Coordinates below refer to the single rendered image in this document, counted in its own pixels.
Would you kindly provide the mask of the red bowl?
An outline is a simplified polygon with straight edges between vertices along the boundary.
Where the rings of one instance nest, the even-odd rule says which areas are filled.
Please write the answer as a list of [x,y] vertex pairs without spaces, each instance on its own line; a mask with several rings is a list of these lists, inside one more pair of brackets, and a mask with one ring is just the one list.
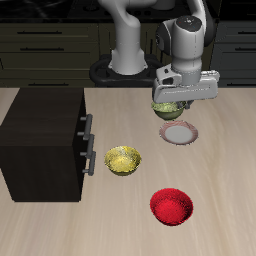
[[193,202],[186,193],[179,189],[164,188],[152,195],[150,210],[162,224],[177,226],[191,217]]

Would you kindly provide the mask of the dark kitchen cupboards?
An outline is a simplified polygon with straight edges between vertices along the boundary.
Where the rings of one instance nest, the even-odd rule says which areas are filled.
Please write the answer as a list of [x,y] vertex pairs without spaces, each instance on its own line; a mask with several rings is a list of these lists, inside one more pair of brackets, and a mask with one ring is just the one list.
[[[205,0],[204,70],[220,87],[256,87],[256,0]],[[116,47],[98,0],[0,0],[0,87],[94,87],[90,67]]]

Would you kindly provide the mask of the dark wooden cabinet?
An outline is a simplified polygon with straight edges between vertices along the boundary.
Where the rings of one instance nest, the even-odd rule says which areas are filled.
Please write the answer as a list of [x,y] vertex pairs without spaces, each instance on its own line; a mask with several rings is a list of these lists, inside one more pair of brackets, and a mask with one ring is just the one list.
[[15,202],[78,202],[94,173],[82,88],[21,88],[0,125],[0,170]]

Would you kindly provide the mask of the yellow bowl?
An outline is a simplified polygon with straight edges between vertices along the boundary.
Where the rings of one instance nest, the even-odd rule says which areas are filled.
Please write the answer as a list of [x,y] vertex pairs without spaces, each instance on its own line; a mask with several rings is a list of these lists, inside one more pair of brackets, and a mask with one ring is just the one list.
[[140,153],[129,146],[117,146],[110,149],[104,156],[104,164],[118,176],[128,176],[134,173],[141,164]]

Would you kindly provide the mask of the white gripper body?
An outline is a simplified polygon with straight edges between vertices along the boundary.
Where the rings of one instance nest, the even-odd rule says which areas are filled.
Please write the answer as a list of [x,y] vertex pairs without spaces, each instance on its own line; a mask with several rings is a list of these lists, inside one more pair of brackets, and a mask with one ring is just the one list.
[[202,71],[197,84],[182,85],[182,77],[156,79],[152,88],[152,100],[155,103],[191,101],[215,98],[218,94],[220,74],[215,71]]

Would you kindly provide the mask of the flat black base plate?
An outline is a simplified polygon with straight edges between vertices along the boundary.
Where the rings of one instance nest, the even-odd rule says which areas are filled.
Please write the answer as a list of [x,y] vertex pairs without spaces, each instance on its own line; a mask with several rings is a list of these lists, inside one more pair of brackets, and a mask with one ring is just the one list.
[[156,78],[156,70],[163,64],[153,54],[146,54],[147,68],[135,75],[118,74],[109,68],[112,56],[103,54],[90,67],[89,76],[99,88],[151,88]]

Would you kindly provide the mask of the green bowl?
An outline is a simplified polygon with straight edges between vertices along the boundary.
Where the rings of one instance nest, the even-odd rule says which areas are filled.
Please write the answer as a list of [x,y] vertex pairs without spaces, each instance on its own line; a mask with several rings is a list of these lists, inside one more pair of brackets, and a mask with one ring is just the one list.
[[151,103],[151,108],[155,114],[165,121],[172,121],[178,118],[184,111],[185,101],[168,103]]

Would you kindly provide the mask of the white plate with pink rim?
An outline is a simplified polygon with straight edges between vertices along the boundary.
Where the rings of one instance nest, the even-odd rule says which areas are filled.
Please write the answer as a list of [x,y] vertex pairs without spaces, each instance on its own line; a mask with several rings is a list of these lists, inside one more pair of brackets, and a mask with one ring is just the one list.
[[164,123],[159,130],[160,137],[174,145],[188,145],[198,138],[198,130],[190,123],[181,120]]

